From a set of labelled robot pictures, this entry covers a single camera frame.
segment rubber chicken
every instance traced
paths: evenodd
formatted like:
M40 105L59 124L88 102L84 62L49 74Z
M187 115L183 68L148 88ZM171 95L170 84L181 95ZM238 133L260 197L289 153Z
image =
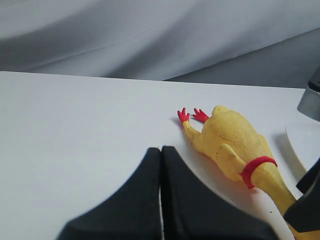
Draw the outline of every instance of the rubber chicken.
M193 147L215 161L229 179L268 194L283 216L296 199L281 177L266 138L244 116L227 107L216 106L211 117L201 109L194 111L193 117L204 123L201 132L192 128L185 108L178 111ZM297 240L320 240L320 231L300 233L288 226Z

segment white plate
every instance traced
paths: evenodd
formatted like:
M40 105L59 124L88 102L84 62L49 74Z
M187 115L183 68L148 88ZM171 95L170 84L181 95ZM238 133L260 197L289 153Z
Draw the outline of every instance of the white plate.
M285 131L296 157L308 171L320 157L320 124L289 123Z

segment white table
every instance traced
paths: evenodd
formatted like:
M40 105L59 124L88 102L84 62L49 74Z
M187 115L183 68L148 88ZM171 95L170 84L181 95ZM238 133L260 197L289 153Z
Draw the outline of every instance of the white table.
M242 113L299 197L303 172L285 126L314 122L297 111L303 91L0 72L0 239L55 239L66 221L116 191L148 147L171 145L210 189L292 240L266 194L231 182L189 147L177 110L211 114L224 105Z

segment metal object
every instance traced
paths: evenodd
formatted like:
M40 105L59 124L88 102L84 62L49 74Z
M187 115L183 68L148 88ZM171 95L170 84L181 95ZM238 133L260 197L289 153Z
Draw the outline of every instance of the metal object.
M300 113L320 122L320 67L309 80L297 109Z

